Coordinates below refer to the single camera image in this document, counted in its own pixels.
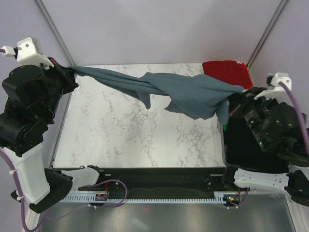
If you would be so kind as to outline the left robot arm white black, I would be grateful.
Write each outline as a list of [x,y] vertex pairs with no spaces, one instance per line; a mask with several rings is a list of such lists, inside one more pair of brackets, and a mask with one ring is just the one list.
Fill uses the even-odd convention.
[[0,155],[15,181],[11,196],[22,209],[44,213],[73,189],[101,190],[106,185],[96,166],[60,171],[43,164],[43,134],[54,123],[63,95],[77,86],[74,72],[51,57],[47,64],[39,61],[15,68],[2,82],[8,100],[0,116]]

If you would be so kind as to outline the blue grey t shirt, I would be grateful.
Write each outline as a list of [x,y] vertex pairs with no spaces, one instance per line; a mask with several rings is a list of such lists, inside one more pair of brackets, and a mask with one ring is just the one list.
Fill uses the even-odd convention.
[[116,89],[143,102],[147,109],[151,107],[150,95],[170,97],[165,110],[184,114],[192,119],[209,119],[217,116],[221,124],[228,121],[228,97],[241,93],[244,88],[231,85],[204,74],[193,77],[174,73],[145,73],[134,77],[123,73],[71,66],[79,76],[89,76],[108,87]]

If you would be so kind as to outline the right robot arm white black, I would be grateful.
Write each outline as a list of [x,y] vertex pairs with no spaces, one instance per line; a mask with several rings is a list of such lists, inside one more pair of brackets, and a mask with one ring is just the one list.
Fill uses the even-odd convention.
[[309,155],[294,107],[253,87],[228,98],[222,187],[263,189],[309,204]]

